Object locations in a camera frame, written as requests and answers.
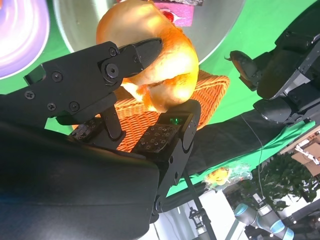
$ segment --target collaborative robot arm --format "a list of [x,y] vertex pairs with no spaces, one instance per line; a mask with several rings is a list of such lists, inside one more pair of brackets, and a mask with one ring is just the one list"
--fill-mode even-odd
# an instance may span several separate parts
[[[184,172],[201,107],[189,100],[162,113],[121,152],[113,91],[161,49],[159,38],[106,42],[45,62],[25,76],[27,87],[0,95],[1,239],[126,240],[148,231]],[[69,136],[44,129],[53,117],[79,126]]]

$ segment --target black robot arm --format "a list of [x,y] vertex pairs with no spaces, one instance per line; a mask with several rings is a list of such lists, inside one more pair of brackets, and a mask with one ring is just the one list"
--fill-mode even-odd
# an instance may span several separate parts
[[[0,95],[2,239],[130,240],[148,231],[184,172],[201,106],[189,100],[162,113],[121,152],[113,91],[161,49],[159,38],[120,49],[106,42],[45,62],[25,76],[27,87]],[[79,126],[69,136],[44,129],[52,117]]]
[[263,98],[253,106],[267,120],[292,126],[318,121],[320,113],[320,1],[298,16],[275,41],[251,59],[233,51],[242,82]]

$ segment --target bread roll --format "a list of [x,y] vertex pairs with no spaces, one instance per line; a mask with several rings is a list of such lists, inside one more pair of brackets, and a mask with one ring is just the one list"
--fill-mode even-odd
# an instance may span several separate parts
[[127,0],[112,7],[100,20],[96,43],[107,41],[118,47],[150,38],[161,38],[158,58],[122,86],[151,111],[187,101],[195,90],[199,61],[191,41],[175,27],[152,1]]

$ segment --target cable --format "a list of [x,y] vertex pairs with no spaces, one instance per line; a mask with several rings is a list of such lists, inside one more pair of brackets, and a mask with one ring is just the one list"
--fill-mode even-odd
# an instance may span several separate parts
[[248,127],[251,129],[251,131],[253,132],[253,134],[256,136],[256,138],[258,139],[260,145],[261,145],[261,152],[260,152],[260,158],[259,158],[259,163],[258,163],[258,178],[259,178],[259,185],[260,185],[260,190],[261,190],[261,195],[262,198],[264,199],[264,192],[262,190],[262,184],[261,184],[261,178],[260,178],[260,162],[261,162],[261,158],[262,158],[262,152],[263,152],[263,148],[264,145],[262,144],[260,138],[258,137],[258,135],[255,133],[255,131],[253,130],[253,128],[249,125],[249,123],[244,119],[244,117],[242,116],[242,114],[240,114],[241,118],[243,119],[243,121],[248,125]]
[[177,233],[176,233],[176,230],[175,230],[175,228],[174,228],[174,225],[173,225],[172,222],[170,221],[169,217],[168,217],[164,212],[162,212],[162,213],[163,213],[163,215],[166,217],[166,219],[168,219],[168,221],[169,221],[169,223],[170,223],[170,225],[171,225],[171,227],[172,227],[172,230],[173,230],[173,233],[174,233],[176,239],[177,239],[177,240],[180,240],[180,238],[178,237],[178,235],[177,235]]
[[158,233],[158,230],[157,230],[157,227],[156,227],[155,223],[153,223],[153,226],[154,226],[154,230],[155,230],[156,236],[158,237],[158,240],[160,240],[159,233]]

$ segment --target screw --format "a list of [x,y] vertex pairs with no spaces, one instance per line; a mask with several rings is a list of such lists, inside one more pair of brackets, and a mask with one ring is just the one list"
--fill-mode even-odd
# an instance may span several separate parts
[[110,47],[109,48],[109,54],[114,57],[115,55],[117,55],[117,51],[114,47]]
[[35,98],[35,93],[33,91],[26,91],[24,96],[26,99],[31,100]]
[[137,57],[136,55],[133,56],[133,61],[134,61],[135,63],[138,63],[138,62],[139,62],[139,59],[138,59],[138,57]]
[[71,110],[72,112],[76,112],[76,111],[79,110],[80,105],[79,105],[79,103],[77,103],[76,101],[72,101],[72,102],[70,102],[70,104],[69,104],[69,108],[70,108],[70,110]]
[[105,67],[105,72],[112,79],[118,77],[118,75],[119,75],[119,69],[113,63],[110,63]]
[[49,111],[54,111],[57,108],[53,102],[48,103],[46,107],[48,108]]
[[63,77],[62,74],[58,71],[54,71],[51,75],[53,81],[55,81],[56,83],[61,82]]

